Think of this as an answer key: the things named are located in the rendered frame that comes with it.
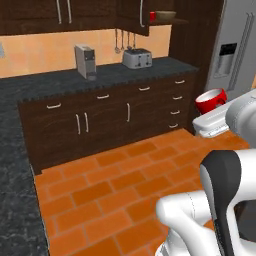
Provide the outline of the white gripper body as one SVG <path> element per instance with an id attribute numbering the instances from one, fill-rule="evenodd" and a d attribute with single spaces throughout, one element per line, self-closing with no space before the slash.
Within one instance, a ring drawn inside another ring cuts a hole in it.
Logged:
<path id="1" fill-rule="evenodd" d="M 225 121 L 227 107 L 218 108 L 200 115 L 193 120 L 193 127 L 197 135 L 204 138 L 213 138 L 229 130 Z"/>

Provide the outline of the dark wood base cabinet door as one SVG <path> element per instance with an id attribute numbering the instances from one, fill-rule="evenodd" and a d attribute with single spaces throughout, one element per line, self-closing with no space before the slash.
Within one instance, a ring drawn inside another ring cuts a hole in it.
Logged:
<path id="1" fill-rule="evenodd" d="M 88 107 L 89 133 L 84 118 L 83 150 L 86 155 L 111 149 L 121 137 L 119 129 L 125 123 L 124 108 L 120 103 Z"/>
<path id="2" fill-rule="evenodd" d="M 81 145 L 75 113 L 24 116 L 22 123 L 35 175 L 79 155 Z"/>
<path id="3" fill-rule="evenodd" d="M 124 136 L 129 141 L 137 141 L 151 137 L 156 130 L 160 119 L 161 107 L 153 96 L 139 96 L 131 98 L 130 122 L 126 121 Z"/>

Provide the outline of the dark wood cabinet shelf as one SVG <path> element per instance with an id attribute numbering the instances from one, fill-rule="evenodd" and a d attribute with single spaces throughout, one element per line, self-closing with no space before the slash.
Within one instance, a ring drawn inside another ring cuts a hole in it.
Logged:
<path id="1" fill-rule="evenodd" d="M 188 20 L 173 18 L 170 20 L 154 20 L 149 22 L 149 26 L 163 26 L 163 25 L 184 25 L 188 24 Z"/>

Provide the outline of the open dark wood cabinet door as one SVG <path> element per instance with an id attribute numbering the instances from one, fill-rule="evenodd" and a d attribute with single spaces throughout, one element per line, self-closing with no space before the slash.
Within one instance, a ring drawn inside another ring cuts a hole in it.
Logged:
<path id="1" fill-rule="evenodd" d="M 140 0 L 116 0 L 116 21 L 117 28 L 129 31 L 138 35 L 149 35 L 149 0 L 144 0 L 142 28 L 139 22 Z"/>

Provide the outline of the dark wood drawer front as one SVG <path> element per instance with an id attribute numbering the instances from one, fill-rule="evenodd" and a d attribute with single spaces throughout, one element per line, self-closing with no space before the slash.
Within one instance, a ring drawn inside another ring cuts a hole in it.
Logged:
<path id="1" fill-rule="evenodd" d="M 183 96 L 180 100 L 173 100 L 173 97 Z M 189 104 L 192 98 L 192 92 L 189 90 L 167 91 L 164 95 L 163 102 L 166 105 Z"/>
<path id="2" fill-rule="evenodd" d="M 181 81 L 181 80 L 185 80 L 185 83 L 175 84 L 175 81 Z M 169 88 L 181 90 L 182 88 L 187 88 L 188 86 L 191 86 L 194 83 L 194 80 L 195 80 L 194 73 L 181 74 L 181 75 L 169 77 L 167 80 L 167 85 Z"/>
<path id="3" fill-rule="evenodd" d="M 20 103 L 19 111 L 27 116 L 36 116 L 50 112 L 74 109 L 78 105 L 78 101 L 79 97 L 77 95 L 61 95 L 42 98 Z M 46 105 L 56 105 L 59 103 L 62 105 L 56 109 L 47 109 L 46 107 Z"/>
<path id="4" fill-rule="evenodd" d="M 148 91 L 139 91 L 138 88 L 150 87 Z M 139 97 L 148 96 L 158 93 L 162 89 L 162 86 L 157 82 L 137 82 L 131 83 L 125 86 L 124 95 L 127 97 Z"/>
<path id="5" fill-rule="evenodd" d="M 97 96 L 103 96 L 107 94 L 110 95 L 109 98 L 101 100 L 97 99 Z M 102 104 L 117 102 L 122 98 L 123 94 L 123 89 L 118 86 L 95 89 L 83 93 L 82 102 L 85 106 L 98 106 Z"/>
<path id="6" fill-rule="evenodd" d="M 175 124 L 179 124 L 179 126 L 176 128 L 169 128 L 169 125 Z M 192 127 L 192 123 L 186 118 L 170 118 L 167 120 L 167 127 L 172 130 L 184 128 L 189 133 L 195 134 L 194 128 Z"/>
<path id="7" fill-rule="evenodd" d="M 168 108 L 167 114 L 170 118 L 187 118 L 187 116 L 189 115 L 190 109 L 191 109 L 191 106 L 189 104 L 174 104 Z M 178 110 L 180 111 L 180 114 L 171 115 L 170 112 L 176 112 Z"/>

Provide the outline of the red cup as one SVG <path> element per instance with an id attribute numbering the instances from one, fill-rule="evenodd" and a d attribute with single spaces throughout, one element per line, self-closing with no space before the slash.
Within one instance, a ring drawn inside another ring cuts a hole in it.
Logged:
<path id="1" fill-rule="evenodd" d="M 211 89 L 195 99 L 195 105 L 201 114 L 214 110 L 219 105 L 224 105 L 227 95 L 223 88 Z"/>

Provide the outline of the stainless steel fridge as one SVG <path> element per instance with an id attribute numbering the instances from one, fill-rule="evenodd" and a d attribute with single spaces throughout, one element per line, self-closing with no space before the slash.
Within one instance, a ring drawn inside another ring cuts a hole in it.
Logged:
<path id="1" fill-rule="evenodd" d="M 256 75 L 256 0 L 224 0 L 205 90 L 229 101 L 251 90 Z"/>

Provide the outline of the dark wood tall panel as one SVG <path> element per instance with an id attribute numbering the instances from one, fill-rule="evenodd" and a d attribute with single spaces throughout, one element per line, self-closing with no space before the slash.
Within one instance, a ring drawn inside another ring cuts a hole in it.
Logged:
<path id="1" fill-rule="evenodd" d="M 173 24 L 169 56 L 198 68 L 192 99 L 204 92 L 224 0 L 174 0 L 178 19 Z"/>

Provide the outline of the silver toaster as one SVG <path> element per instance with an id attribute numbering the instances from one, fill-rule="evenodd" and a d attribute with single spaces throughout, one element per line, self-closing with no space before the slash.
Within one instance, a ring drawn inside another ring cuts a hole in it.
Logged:
<path id="1" fill-rule="evenodd" d="M 151 67 L 152 53 L 143 48 L 127 49 L 123 53 L 122 64 L 129 69 Z"/>

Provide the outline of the olive green bowl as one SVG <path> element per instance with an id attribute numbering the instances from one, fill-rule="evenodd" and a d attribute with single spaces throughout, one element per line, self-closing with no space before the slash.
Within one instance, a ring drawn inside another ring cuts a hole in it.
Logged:
<path id="1" fill-rule="evenodd" d="M 158 21 L 170 21 L 176 16 L 175 11 L 156 11 L 156 19 Z"/>

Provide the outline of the grey coffee machine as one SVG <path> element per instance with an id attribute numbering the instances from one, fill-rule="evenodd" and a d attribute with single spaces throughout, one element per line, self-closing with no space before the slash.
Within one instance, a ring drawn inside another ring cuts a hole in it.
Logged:
<path id="1" fill-rule="evenodd" d="M 76 67 L 78 72 L 87 80 L 96 79 L 95 51 L 86 44 L 74 46 Z"/>

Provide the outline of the dark wood wall cabinet door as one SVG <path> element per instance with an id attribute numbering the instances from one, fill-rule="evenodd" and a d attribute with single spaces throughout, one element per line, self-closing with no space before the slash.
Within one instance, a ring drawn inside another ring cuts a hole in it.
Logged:
<path id="1" fill-rule="evenodd" d="M 0 0 L 0 36 L 58 32 L 56 0 Z"/>
<path id="2" fill-rule="evenodd" d="M 116 18 L 116 0 L 70 0 L 72 23 L 68 22 L 66 0 L 62 1 L 63 22 L 68 31 L 112 29 Z"/>

